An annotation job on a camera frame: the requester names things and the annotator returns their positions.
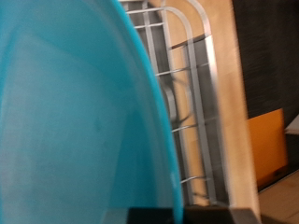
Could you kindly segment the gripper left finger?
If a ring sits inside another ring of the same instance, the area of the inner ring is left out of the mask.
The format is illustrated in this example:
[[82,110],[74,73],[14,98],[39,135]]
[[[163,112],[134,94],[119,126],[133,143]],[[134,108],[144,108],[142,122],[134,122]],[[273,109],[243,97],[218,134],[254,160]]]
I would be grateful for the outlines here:
[[116,208],[106,211],[106,224],[174,224],[170,208]]

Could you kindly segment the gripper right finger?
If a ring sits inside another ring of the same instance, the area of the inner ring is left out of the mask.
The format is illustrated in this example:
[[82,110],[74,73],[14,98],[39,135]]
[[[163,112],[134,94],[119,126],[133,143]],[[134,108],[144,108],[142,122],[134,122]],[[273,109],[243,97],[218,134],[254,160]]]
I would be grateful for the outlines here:
[[262,224],[248,208],[188,206],[184,208],[184,224]]

